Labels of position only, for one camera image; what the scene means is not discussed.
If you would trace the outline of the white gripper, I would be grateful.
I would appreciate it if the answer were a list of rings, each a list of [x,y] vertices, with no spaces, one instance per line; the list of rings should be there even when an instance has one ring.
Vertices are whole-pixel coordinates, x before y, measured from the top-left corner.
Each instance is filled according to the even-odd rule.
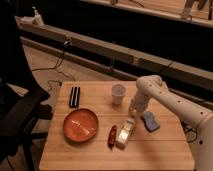
[[[149,95],[137,90],[131,99],[128,116],[137,120],[139,116],[138,113],[143,113],[147,109],[149,100]]]

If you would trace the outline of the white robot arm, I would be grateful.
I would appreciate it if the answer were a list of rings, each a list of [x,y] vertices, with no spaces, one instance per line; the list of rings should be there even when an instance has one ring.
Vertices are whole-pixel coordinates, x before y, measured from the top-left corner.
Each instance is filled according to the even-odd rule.
[[[170,92],[158,75],[136,80],[136,93],[131,99],[129,115],[143,113],[154,98],[197,131],[200,142],[195,159],[196,171],[213,171],[213,111]]]

